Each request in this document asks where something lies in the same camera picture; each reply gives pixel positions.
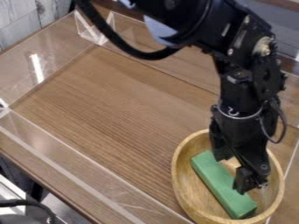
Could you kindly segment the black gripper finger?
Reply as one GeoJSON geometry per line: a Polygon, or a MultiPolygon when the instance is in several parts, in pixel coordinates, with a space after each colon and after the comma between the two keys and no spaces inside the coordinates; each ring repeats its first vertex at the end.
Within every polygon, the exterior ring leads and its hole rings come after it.
{"type": "Polygon", "coordinates": [[[244,195],[248,191],[268,186],[268,169],[260,171],[252,171],[244,166],[236,169],[236,177],[232,184],[232,189],[237,191],[240,195],[244,195]]]}
{"type": "Polygon", "coordinates": [[[209,138],[209,142],[211,142],[211,151],[216,161],[229,160],[231,158],[233,158],[233,153],[223,138],[212,136],[209,138]]]}

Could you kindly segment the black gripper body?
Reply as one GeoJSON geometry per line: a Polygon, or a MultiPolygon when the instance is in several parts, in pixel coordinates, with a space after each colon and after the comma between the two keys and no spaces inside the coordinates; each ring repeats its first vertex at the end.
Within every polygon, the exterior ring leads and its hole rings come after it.
{"type": "Polygon", "coordinates": [[[224,108],[213,104],[211,110],[209,137],[223,138],[240,162],[240,166],[259,172],[271,173],[267,142],[276,132],[277,112],[263,105],[255,114],[232,116],[224,108]]]}

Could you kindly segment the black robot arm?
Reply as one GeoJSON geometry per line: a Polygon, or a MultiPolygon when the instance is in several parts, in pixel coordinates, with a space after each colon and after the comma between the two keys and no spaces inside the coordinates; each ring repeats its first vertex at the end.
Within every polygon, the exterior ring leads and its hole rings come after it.
{"type": "Polygon", "coordinates": [[[285,75],[276,58],[276,35],[267,21],[236,0],[129,0],[149,31],[172,48],[197,46],[219,73],[219,101],[209,108],[213,157],[240,167],[232,189],[240,194],[267,184],[267,144],[285,121],[279,92],[285,75]]]}

